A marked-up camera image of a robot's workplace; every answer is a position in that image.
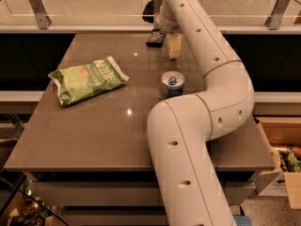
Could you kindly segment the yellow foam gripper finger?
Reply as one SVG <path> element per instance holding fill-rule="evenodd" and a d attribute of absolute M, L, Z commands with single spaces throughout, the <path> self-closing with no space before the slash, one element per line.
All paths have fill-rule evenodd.
<path fill-rule="evenodd" d="M 170 34 L 166 38 L 168 56 L 170 59 L 177 59 L 181 52 L 182 36 L 180 34 Z"/>

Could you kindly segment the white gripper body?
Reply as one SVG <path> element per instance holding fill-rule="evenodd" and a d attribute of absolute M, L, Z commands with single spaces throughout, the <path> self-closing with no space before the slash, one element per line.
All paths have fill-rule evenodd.
<path fill-rule="evenodd" d="M 167 4 L 163 4 L 160 7 L 159 14 L 156 18 L 156 23 L 167 34 L 179 33 L 181 31 L 180 26 Z"/>

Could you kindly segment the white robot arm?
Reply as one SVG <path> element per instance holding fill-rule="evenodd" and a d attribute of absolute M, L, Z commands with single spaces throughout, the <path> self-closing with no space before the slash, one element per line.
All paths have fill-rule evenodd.
<path fill-rule="evenodd" d="M 166 99 L 148 117 L 150 154 L 169 226 L 236 226 L 207 141 L 250 117 L 255 94 L 246 68 L 198 0 L 164 0 L 200 68 L 201 92 Z"/>

